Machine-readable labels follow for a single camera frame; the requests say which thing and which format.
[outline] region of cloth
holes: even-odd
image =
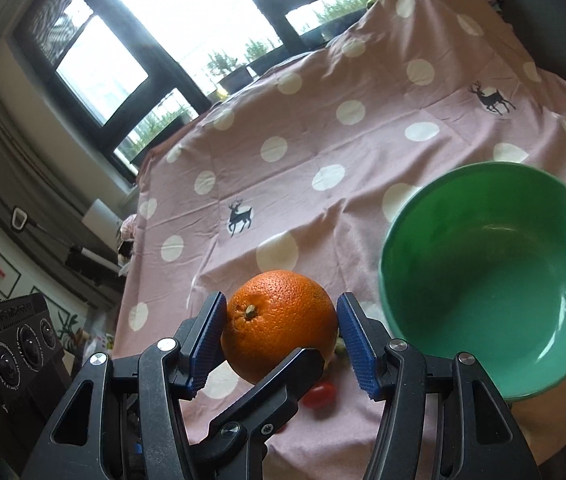
[[[136,238],[136,215],[128,216],[121,224],[120,238],[124,242],[132,241]]]
[[[515,108],[488,110],[479,87]],[[272,69],[147,156],[114,356],[173,335],[208,293],[229,296],[273,268],[306,274],[332,300],[352,291],[382,319],[378,259],[397,211],[484,160],[566,182],[566,82],[537,70],[484,0],[378,0],[329,47]],[[268,441],[266,478],[363,477],[383,405],[349,367],[331,373],[335,405],[300,407]],[[249,387],[227,364],[214,370],[182,403],[190,440]],[[435,411],[429,401],[419,479],[431,474]],[[538,462],[566,444],[566,380],[513,411]]]

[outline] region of window frame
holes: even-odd
[[[32,1],[28,10],[18,22],[13,37],[34,73],[55,103],[60,106],[64,115],[125,178],[133,182],[136,176],[119,160],[114,154],[114,150],[138,123],[173,89],[178,90],[198,114],[208,111],[212,107],[212,103],[182,66],[154,39],[121,0],[84,1],[93,13],[81,25],[81,28],[65,47],[55,64],[52,65],[45,57],[45,54],[29,33],[29,26],[45,0]],[[317,0],[252,1],[280,38],[282,45],[278,48],[283,49],[285,54],[295,56],[319,48],[324,44],[324,42],[317,41],[313,37],[315,34],[299,35],[286,18],[288,12]],[[56,71],[64,56],[76,42],[80,32],[95,16],[101,18],[147,73],[147,78],[123,101],[103,125],[96,120]],[[173,129],[179,125],[179,121],[172,121],[157,134],[155,139],[165,139],[167,132],[174,133],[175,130]],[[150,145],[155,146],[157,142],[153,140],[143,149],[142,153],[145,154]]]

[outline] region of wall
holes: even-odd
[[[124,218],[136,211],[136,191],[47,99],[11,44],[12,30],[31,1],[0,0],[0,98],[38,155],[66,186],[87,205],[99,198]]]
[[[24,296],[37,290],[47,297],[48,308],[52,322],[58,330],[60,326],[59,314],[66,317],[67,313],[77,315],[77,324],[73,326],[74,332],[82,328],[86,319],[96,313],[85,303],[70,294],[64,287],[55,282],[43,269],[32,262],[18,248],[0,228],[0,268],[6,272],[6,277],[0,278],[0,300]],[[16,273],[15,282],[12,275]],[[7,288],[1,282],[10,280]]]
[[[87,204],[99,198],[120,212],[130,185],[64,120],[14,49],[6,38],[0,40],[0,100],[10,116],[38,155]]]

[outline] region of potted plant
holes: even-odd
[[[274,65],[284,62],[290,53],[284,45],[276,47],[272,40],[254,41],[250,39],[245,44],[245,59],[250,62],[250,68],[258,75],[263,75]]]
[[[228,56],[224,50],[213,51],[208,56],[207,69],[213,76],[223,76],[218,84],[225,88],[228,94],[235,94],[252,82],[252,75],[247,66],[239,63],[236,57]]]
[[[334,0],[323,3],[322,11],[314,11],[323,40],[329,41],[363,17],[370,0]]]

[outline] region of black deer silhouette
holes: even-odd
[[[510,103],[507,99],[505,99],[498,90],[496,90],[493,94],[485,95],[483,91],[480,89],[480,81],[471,84],[468,90],[478,96],[480,102],[487,108],[489,112],[498,112],[498,114],[502,116],[502,113],[500,113],[500,110],[498,110],[496,105],[503,105],[505,107],[505,110],[508,111],[508,114],[509,114],[508,105],[510,105],[512,108],[514,108],[514,110],[516,110],[516,107],[512,103]]]
[[[230,221],[227,225],[227,227],[229,227],[230,231],[232,232],[230,238],[234,236],[236,226],[239,224],[239,222],[242,222],[239,233],[242,233],[242,230],[245,229],[246,225],[248,229],[252,226],[252,208],[250,207],[249,209],[239,213],[240,204],[242,204],[242,200],[236,200],[229,206],[232,210],[232,212],[230,213]]]

